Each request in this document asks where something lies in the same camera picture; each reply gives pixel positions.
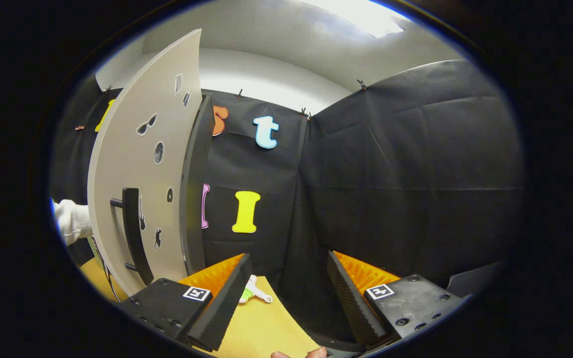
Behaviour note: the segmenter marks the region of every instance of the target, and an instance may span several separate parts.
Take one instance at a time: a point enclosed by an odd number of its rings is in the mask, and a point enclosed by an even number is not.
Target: black handle
[[[138,215],[138,188],[123,188],[123,200],[110,199],[110,206],[123,209],[123,229],[125,229],[125,238],[127,247],[132,255],[134,265],[125,263],[125,267],[135,270],[145,283],[149,285],[154,279],[152,269],[145,256],[145,246],[141,238],[141,227],[139,225]]]

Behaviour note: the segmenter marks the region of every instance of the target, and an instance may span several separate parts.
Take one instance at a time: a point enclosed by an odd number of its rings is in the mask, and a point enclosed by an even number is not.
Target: wooden table
[[[218,351],[217,358],[270,358],[280,351],[291,358],[303,358],[320,348],[289,315],[266,277],[258,276],[257,288],[273,297],[272,303],[252,297],[238,304]]]

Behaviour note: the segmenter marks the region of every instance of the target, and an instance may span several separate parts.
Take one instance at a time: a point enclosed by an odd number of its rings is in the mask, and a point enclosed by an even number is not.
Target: guitar sticker
[[[143,215],[143,196],[138,197],[138,222],[141,225],[141,231],[145,231],[145,215]]]

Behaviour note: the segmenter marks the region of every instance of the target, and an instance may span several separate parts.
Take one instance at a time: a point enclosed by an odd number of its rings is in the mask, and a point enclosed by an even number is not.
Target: yellow letter
[[[107,109],[105,109],[105,113],[103,114],[103,118],[100,119],[100,122],[98,123],[98,125],[94,129],[95,132],[100,131],[100,125],[103,124],[103,120],[105,119],[107,112],[109,112],[109,109],[112,108],[112,104],[114,104],[114,101],[115,101],[115,99],[112,99],[112,100],[110,100],[110,102],[107,103]]]
[[[253,211],[255,211],[255,203],[260,200],[259,193],[237,192],[236,198],[238,199],[238,218],[231,229],[234,233],[255,233]]]

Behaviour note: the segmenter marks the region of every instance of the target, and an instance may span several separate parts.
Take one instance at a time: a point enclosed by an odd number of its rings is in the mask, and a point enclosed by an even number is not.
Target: table surface
[[[116,301],[96,259],[89,260],[81,271],[106,299]],[[127,294],[113,277],[111,279],[121,301],[127,299]],[[194,349],[217,358],[270,358],[275,351],[291,358],[302,358],[307,352],[320,348],[282,306],[266,277],[258,276],[256,286],[271,295],[273,302],[251,297],[246,303],[238,304],[218,351]]]

